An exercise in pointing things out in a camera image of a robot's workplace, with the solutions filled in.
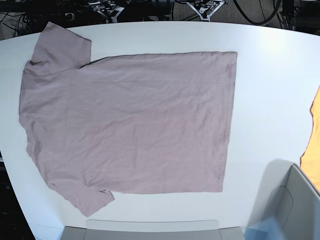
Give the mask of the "grey tray bottom edge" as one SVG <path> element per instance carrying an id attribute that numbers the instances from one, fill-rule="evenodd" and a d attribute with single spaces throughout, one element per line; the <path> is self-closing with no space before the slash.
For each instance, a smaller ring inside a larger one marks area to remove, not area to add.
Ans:
<path id="1" fill-rule="evenodd" d="M 133 222 L 89 219 L 84 228 L 66 226 L 62 240 L 243 240 L 240 227 L 217 220 Z"/>

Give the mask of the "orange cloth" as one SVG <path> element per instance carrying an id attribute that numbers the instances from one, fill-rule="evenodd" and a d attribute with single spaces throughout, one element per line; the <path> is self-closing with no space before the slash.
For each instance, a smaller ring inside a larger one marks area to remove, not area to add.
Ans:
<path id="1" fill-rule="evenodd" d="M 300 168 L 315 188 L 320 191 L 320 89 L 310 108 L 312 131 L 305 152 L 300 158 Z"/>

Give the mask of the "blue cloth in bin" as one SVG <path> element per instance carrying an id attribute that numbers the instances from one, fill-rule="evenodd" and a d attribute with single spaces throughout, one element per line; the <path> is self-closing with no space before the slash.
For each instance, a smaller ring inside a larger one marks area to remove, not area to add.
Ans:
<path id="1" fill-rule="evenodd" d="M 281 224 L 270 217 L 243 230 L 245 240 L 285 240 Z"/>

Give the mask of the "mauve pink T-shirt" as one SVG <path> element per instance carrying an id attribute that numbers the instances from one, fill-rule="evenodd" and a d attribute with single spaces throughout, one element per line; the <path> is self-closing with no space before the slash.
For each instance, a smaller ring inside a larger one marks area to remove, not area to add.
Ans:
<path id="1" fill-rule="evenodd" d="M 114 192 L 221 192 L 238 54 L 91 49 L 49 22 L 23 70 L 19 122 L 47 186 L 87 217 Z"/>

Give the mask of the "grey plastic bin right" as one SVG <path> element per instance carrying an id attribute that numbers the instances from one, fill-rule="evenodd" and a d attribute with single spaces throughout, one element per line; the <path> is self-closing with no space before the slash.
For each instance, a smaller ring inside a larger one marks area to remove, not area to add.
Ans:
<path id="1" fill-rule="evenodd" d="M 271 217 L 285 240 L 320 238 L 320 192 L 299 166 L 292 165 L 285 185 L 271 192 L 262 220 Z"/>

